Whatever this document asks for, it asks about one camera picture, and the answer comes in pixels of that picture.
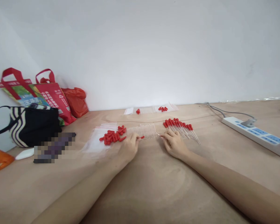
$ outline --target white wall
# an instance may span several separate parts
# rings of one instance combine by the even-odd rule
[[[39,66],[28,54],[25,46],[22,44],[21,39],[15,33],[13,28],[9,25],[6,17],[0,11],[0,80],[2,71],[9,67],[14,67],[26,74],[35,74],[40,70]],[[11,100],[5,93],[0,90],[0,106],[18,106]],[[9,110],[0,110],[0,129],[9,124]],[[0,134],[0,149],[7,151],[14,147],[9,138],[9,132]]]
[[[41,68],[87,91],[90,110],[280,96],[280,0],[0,7]]]

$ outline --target hand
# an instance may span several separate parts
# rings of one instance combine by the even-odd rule
[[[163,139],[167,152],[173,157],[182,160],[189,153],[185,143],[180,138],[179,132],[173,132],[169,129],[161,135],[161,138]]]
[[[132,161],[138,151],[139,141],[142,139],[137,133],[129,134],[120,147],[119,157],[128,163]]]

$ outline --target power strip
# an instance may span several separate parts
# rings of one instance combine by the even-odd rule
[[[280,156],[280,138],[257,127],[248,128],[243,126],[242,122],[242,120],[235,117],[227,117],[222,120],[222,123]]]

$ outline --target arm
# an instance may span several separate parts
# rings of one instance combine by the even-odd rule
[[[65,192],[33,224],[78,224],[111,180],[135,157],[140,140],[136,133],[129,135],[115,158]]]
[[[189,151],[178,132],[162,135],[166,150],[203,176],[225,198],[257,223],[280,223],[280,196],[251,179]]]

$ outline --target plug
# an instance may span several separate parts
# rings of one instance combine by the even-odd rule
[[[255,125],[254,123],[257,121],[257,119],[253,118],[253,119],[249,119],[247,121],[242,122],[241,124],[248,127],[248,128],[254,128]]]

